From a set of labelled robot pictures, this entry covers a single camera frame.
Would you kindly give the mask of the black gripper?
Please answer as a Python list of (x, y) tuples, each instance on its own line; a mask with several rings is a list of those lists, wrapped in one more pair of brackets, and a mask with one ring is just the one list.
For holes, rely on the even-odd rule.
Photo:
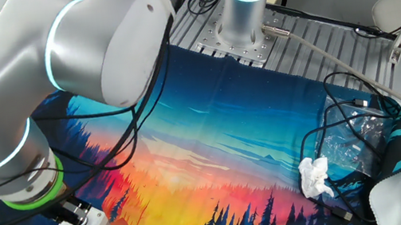
[(57, 223), (70, 223), (72, 225), (86, 225), (91, 204), (71, 195), (64, 201), (54, 204), (41, 215)]

